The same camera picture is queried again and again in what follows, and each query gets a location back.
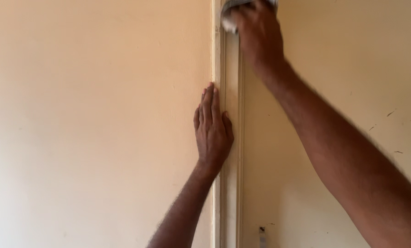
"wooden door frame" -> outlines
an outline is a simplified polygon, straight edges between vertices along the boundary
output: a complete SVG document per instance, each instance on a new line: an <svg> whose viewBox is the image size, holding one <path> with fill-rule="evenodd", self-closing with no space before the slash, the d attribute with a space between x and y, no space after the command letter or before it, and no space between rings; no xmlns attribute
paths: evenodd
<svg viewBox="0 0 411 248"><path fill-rule="evenodd" d="M221 27L226 0L212 1L212 80L220 88L221 110L228 111L235 142L212 188L212 248L240 248L244 143L244 63L239 37Z"/></svg>

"white door frame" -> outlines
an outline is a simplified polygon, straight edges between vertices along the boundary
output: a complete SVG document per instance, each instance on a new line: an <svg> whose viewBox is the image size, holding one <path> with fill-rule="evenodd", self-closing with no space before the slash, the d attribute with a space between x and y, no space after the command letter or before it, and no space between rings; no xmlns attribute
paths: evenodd
<svg viewBox="0 0 411 248"><path fill-rule="evenodd" d="M225 2L212 1L212 80L220 88L221 110L230 114L235 143L212 188L212 248L241 248L244 63L239 37L221 27Z"/></svg>

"painted wall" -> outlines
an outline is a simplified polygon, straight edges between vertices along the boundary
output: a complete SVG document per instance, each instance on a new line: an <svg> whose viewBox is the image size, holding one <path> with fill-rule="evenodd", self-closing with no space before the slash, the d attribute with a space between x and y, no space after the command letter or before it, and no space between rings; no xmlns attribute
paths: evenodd
<svg viewBox="0 0 411 248"><path fill-rule="evenodd" d="M144 247L210 79L210 1L0 0L0 248Z"/></svg>
<svg viewBox="0 0 411 248"><path fill-rule="evenodd" d="M411 179L411 0L282 1L278 16L296 70ZM243 247L258 247L260 225L269 248L368 247L282 109L245 76Z"/></svg>

